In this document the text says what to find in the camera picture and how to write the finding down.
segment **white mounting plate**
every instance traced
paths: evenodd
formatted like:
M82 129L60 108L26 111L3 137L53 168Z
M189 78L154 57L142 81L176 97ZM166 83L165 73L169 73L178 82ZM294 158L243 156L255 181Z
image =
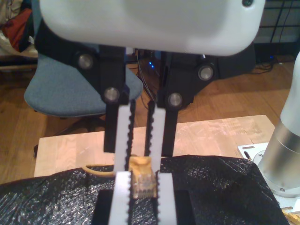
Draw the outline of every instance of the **white mounting plate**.
M40 0L58 36L84 43L233 55L251 44L265 0Z
M260 144L248 144L248 145L241 145L238 146L238 150L240 151L241 155L250 161L253 161L254 163L258 164L260 160L257 160L258 158L262 158L264 151L266 150L268 146L267 143L260 143ZM250 159L245 155L245 151L250 156ZM300 197L295 198L288 198L279 196L276 194L276 185L274 185L272 182L270 182L262 173L262 176L266 180L267 184L269 185L270 189L272 190L276 200L279 203L280 208L285 209L286 212L294 212L298 213L300 212Z

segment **wooden floor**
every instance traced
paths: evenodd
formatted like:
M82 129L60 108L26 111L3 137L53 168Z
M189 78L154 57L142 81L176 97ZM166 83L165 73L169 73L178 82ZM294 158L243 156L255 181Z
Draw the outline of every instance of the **wooden floor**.
M265 74L215 81L179 113L178 122L265 114L276 124L289 93L292 73L293 63L284 63L276 64ZM39 138L52 136L77 120L34 112L23 98L30 76L0 73L0 183L33 177L33 147ZM145 102L149 100L145 93L142 96ZM135 126L143 127L146 121L147 110L139 98Z

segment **chair base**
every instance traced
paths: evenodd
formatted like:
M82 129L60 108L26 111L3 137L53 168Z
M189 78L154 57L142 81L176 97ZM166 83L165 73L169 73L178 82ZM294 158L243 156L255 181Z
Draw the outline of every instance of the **chair base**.
M98 127L104 127L105 128L105 121L99 117L85 117L77 122L73 123L71 126L67 127L66 129L56 133L54 136L60 136L60 135L68 135L72 133L75 130L85 128L89 132L95 132L96 128ZM34 146L33 148L34 152L34 158L38 155L38 144Z

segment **bolt head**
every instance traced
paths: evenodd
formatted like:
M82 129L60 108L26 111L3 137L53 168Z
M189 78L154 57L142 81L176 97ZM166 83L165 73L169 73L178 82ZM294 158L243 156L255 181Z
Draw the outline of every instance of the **bolt head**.
M119 99L119 91L116 88L107 88L104 92L104 96L109 102L116 102Z
M243 6L250 7L253 4L253 0L242 0Z
M79 56L78 65L81 69L90 69L93 66L93 58L88 54Z
M210 80L214 75L214 70L210 66L203 66L198 71L198 77L203 81Z
M172 93L168 98L169 105L172 107L180 107L182 105L182 96L179 93Z

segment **black grid panel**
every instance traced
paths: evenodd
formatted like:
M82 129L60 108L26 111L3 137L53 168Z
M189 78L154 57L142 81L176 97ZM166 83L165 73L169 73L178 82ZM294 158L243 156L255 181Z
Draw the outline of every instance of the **black grid panel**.
M267 0L254 43L295 43L300 37L300 0Z

